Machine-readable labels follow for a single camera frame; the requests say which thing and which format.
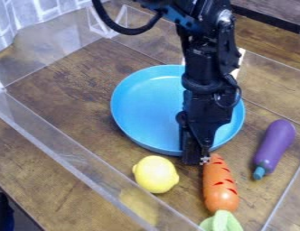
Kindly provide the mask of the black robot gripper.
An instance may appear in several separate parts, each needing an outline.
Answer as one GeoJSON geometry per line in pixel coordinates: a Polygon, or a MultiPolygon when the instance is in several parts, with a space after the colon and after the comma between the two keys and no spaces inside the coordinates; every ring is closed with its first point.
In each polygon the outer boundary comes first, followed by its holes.
{"type": "Polygon", "coordinates": [[[203,84],[182,78],[181,83],[185,87],[182,111],[177,114],[181,161],[186,165],[204,165],[211,160],[216,132],[232,121],[243,91],[235,79],[203,84]]]}

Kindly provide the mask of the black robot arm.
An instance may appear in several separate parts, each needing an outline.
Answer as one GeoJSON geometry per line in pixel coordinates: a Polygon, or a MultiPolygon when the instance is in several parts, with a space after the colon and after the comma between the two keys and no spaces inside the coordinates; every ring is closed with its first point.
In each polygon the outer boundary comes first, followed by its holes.
{"type": "Polygon", "coordinates": [[[217,130],[232,121],[241,88],[232,75],[241,53],[235,42],[231,0],[136,0],[177,26],[185,71],[180,124],[181,160],[209,162],[217,130]]]}

